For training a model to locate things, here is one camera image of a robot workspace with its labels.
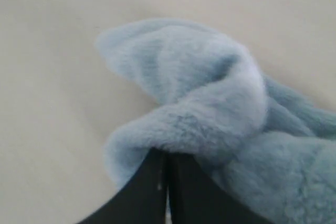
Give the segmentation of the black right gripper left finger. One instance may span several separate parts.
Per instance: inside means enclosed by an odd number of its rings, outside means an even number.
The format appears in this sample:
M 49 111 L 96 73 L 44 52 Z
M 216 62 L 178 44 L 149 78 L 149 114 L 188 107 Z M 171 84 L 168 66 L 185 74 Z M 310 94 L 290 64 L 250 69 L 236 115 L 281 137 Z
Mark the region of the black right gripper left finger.
M 166 223 L 166 156 L 150 150 L 128 183 L 82 224 Z

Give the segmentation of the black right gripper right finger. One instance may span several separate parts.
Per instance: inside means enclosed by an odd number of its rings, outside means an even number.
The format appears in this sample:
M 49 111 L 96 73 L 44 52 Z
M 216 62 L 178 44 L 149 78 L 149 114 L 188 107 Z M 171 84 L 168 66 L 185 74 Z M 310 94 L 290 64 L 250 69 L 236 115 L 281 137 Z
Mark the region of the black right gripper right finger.
M 169 202 L 172 223 L 249 224 L 267 223 L 232 199 L 214 183 L 190 155 L 170 154 Z

